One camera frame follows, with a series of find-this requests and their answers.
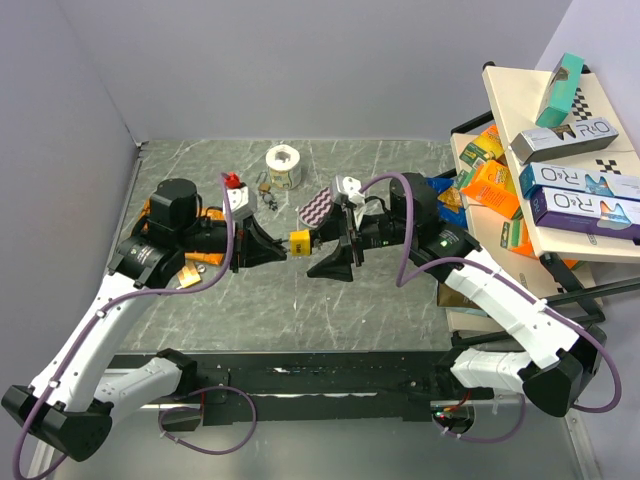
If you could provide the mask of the yellow padlock black shackle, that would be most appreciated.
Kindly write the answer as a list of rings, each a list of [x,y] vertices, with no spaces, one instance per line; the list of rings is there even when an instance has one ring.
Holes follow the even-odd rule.
[[[282,244],[293,257],[309,257],[313,253],[313,240],[309,229],[291,232]]]

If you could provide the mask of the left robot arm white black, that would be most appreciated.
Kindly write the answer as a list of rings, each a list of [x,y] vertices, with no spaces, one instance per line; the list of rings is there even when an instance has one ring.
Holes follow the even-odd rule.
[[[223,219],[210,217],[196,185],[175,178],[158,184],[148,210],[114,251],[89,310],[54,359],[28,385],[13,385],[2,407],[31,434],[81,462],[105,442],[111,428],[141,406],[169,397],[191,399],[197,363],[165,349],[113,382],[101,379],[140,316],[161,296],[188,253],[220,254],[227,270],[283,261],[286,251],[256,222],[256,194],[226,174]]]

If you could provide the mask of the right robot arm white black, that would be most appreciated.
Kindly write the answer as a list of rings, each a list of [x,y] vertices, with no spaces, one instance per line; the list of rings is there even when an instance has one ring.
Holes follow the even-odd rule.
[[[455,347],[441,360],[438,390],[459,398],[475,388],[524,395],[543,412],[562,417],[604,359],[606,336],[560,315],[508,275],[468,232],[440,218],[438,193],[417,173],[389,178],[389,198],[370,215],[371,198],[353,177],[337,176],[299,211],[308,227],[296,254],[334,241],[333,253],[311,267],[310,278],[343,282],[369,249],[401,245],[403,263],[423,267],[438,282],[475,303],[521,347],[518,352]]]

